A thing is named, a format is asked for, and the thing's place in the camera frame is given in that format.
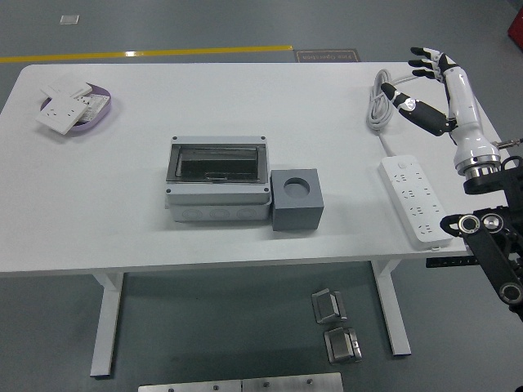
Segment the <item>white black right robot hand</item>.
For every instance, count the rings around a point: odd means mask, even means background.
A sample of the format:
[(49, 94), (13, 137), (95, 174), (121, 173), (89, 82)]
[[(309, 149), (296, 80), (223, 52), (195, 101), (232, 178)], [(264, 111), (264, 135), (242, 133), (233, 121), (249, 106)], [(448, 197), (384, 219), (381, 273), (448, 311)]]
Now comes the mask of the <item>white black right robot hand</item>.
[(409, 62), (414, 67), (412, 74), (444, 85), (449, 112), (443, 114), (407, 96), (389, 82), (381, 85), (384, 95), (411, 123), (434, 136), (450, 135), (457, 146), (454, 167), (460, 176), (471, 179), (499, 171), (499, 149), (485, 138), (476, 97), (465, 70), (444, 52), (427, 47), (413, 47), (411, 52), (422, 57)]

